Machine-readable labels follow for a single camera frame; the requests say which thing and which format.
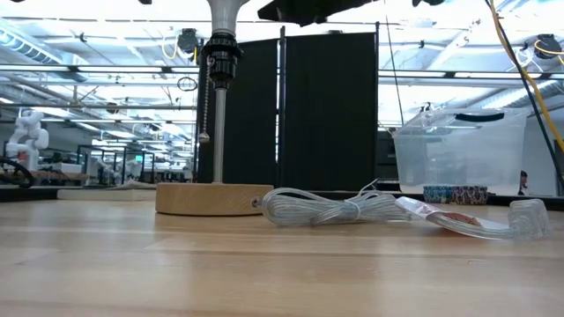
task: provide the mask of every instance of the bin lid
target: bin lid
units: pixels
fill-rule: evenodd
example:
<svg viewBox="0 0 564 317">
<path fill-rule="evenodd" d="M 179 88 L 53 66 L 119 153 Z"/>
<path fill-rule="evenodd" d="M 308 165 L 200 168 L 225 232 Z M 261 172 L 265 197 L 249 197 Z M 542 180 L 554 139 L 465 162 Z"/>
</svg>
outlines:
<svg viewBox="0 0 564 317">
<path fill-rule="evenodd" d="M 475 133 L 484 127 L 507 125 L 510 122 L 525 124 L 527 109 L 439 109 L 422 112 L 398 129 L 393 137 L 446 136 Z"/>
</svg>

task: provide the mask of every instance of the product label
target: product label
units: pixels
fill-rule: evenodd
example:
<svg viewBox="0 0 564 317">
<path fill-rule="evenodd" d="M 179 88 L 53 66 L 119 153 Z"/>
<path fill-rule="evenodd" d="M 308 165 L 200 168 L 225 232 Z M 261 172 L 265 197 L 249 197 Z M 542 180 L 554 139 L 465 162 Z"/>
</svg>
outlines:
<svg viewBox="0 0 564 317">
<path fill-rule="evenodd" d="M 423 203 L 418 200 L 407 198 L 407 197 L 398 198 L 396 200 L 396 205 L 397 207 L 403 210 L 410 211 L 411 213 L 414 213 L 415 215 L 422 217 L 424 219 L 427 219 L 430 215 L 434 213 L 440 213 L 444 217 L 448 217 L 450 219 L 456 220 L 460 223 L 467 225 L 476 225 L 486 229 L 498 229 L 498 230 L 509 228 L 508 225 L 496 223 L 494 221 L 482 219 L 479 217 L 472 217 L 458 212 L 444 211 L 437 207 L 434 207 L 433 205 Z M 458 228 L 449 228 L 449 227 L 446 228 L 452 231 L 466 234 L 465 232 L 461 232 L 460 230 L 458 230 Z"/>
</svg>

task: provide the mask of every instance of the black partition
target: black partition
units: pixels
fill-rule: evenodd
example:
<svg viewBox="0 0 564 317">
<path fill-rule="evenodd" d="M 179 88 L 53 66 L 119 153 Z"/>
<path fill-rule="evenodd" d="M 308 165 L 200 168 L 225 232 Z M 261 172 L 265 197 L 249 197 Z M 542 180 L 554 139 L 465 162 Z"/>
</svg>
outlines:
<svg viewBox="0 0 564 317">
<path fill-rule="evenodd" d="M 225 183 L 275 184 L 278 40 L 242 43 L 236 79 L 227 92 L 224 149 Z M 204 115 L 205 67 L 201 67 L 198 132 Z M 213 181 L 215 91 L 209 87 L 208 144 L 197 150 L 197 181 Z"/>
<path fill-rule="evenodd" d="M 374 33 L 286 39 L 281 186 L 359 190 L 375 176 Z"/>
</svg>

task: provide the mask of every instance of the clear electrical cord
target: clear electrical cord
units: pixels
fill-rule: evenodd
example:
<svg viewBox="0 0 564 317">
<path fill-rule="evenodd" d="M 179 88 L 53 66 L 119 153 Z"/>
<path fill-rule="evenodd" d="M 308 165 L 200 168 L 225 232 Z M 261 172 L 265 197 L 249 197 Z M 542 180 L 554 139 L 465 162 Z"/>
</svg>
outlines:
<svg viewBox="0 0 564 317">
<path fill-rule="evenodd" d="M 366 190 L 372 184 L 344 201 L 333 201 L 294 188 L 274 189 L 261 202 L 263 214 L 280 226 L 411 220 L 410 213 L 395 205 L 394 196 Z"/>
<path fill-rule="evenodd" d="M 451 212 L 407 197 L 397 199 L 397 205 L 451 231 L 483 239 L 529 240 L 544 237 L 551 231 L 545 204 L 539 199 L 512 202 L 508 224 L 474 217 L 468 217 L 471 223 L 467 224 L 450 217 Z"/>
</svg>

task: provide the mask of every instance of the wooden tabletop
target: wooden tabletop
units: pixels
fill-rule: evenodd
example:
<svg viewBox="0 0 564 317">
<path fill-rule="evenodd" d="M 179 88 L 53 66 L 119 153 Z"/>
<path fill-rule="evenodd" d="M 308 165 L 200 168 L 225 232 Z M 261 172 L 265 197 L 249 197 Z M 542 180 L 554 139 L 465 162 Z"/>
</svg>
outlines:
<svg viewBox="0 0 564 317">
<path fill-rule="evenodd" d="M 153 202 L 3 203 L 0 316 L 561 317 L 564 213 L 550 218 L 549 239 L 514 242 L 421 220 L 277 228 Z"/>
</svg>

